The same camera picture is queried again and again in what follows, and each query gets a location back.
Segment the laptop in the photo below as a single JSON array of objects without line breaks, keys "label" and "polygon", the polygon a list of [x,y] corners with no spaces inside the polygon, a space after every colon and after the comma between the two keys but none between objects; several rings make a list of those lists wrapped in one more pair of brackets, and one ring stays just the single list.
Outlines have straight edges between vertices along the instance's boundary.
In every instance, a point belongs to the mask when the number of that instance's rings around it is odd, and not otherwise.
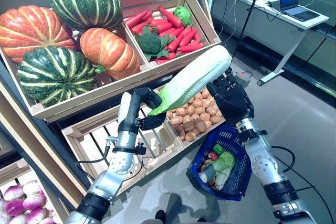
[{"label": "laptop", "polygon": [[312,12],[298,4],[299,0],[280,0],[273,2],[272,8],[301,22],[320,16],[318,13]]}]

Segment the blue basket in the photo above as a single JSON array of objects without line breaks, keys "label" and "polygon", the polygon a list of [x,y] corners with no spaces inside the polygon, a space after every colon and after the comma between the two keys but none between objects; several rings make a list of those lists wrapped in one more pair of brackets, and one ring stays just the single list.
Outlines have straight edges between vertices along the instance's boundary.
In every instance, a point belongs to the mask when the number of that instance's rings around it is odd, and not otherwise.
[{"label": "blue basket", "polygon": [[[207,159],[215,144],[221,145],[225,151],[230,152],[235,157],[235,165],[220,191],[210,188],[198,175],[201,165]],[[250,159],[245,154],[244,148],[239,144],[237,130],[230,126],[221,125],[208,134],[186,174],[193,186],[200,192],[212,194],[220,199],[240,201],[242,196],[245,195],[251,173]]]}]

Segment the pumpkin stem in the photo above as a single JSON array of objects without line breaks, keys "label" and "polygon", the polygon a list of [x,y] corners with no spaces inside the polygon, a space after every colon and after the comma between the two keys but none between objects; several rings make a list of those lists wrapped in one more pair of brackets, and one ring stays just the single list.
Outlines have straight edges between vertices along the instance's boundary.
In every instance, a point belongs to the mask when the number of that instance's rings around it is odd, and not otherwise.
[{"label": "pumpkin stem", "polygon": [[96,73],[103,73],[104,71],[106,71],[106,68],[104,68],[102,65],[98,65],[95,69]]}]

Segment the green striped squash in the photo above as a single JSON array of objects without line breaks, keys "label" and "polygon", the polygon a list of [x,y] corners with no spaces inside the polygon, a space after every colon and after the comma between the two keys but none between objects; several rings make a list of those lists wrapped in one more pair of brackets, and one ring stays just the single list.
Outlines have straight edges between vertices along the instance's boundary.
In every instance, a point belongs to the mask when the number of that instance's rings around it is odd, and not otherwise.
[{"label": "green striped squash", "polygon": [[23,92],[51,106],[96,87],[95,69],[79,52],[49,46],[27,52],[18,65]]},{"label": "green striped squash", "polygon": [[50,0],[57,16],[69,27],[113,30],[122,22],[120,0]]}]

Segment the caster wheel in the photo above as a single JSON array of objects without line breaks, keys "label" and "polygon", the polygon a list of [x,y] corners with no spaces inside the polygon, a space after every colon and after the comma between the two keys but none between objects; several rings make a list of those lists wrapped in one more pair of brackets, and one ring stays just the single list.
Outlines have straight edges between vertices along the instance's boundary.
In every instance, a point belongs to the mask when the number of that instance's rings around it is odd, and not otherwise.
[{"label": "caster wheel", "polygon": [[264,83],[262,80],[258,80],[258,81],[257,81],[257,85],[258,85],[258,86],[262,86],[262,85],[264,85],[264,84],[265,84],[265,83]]}]

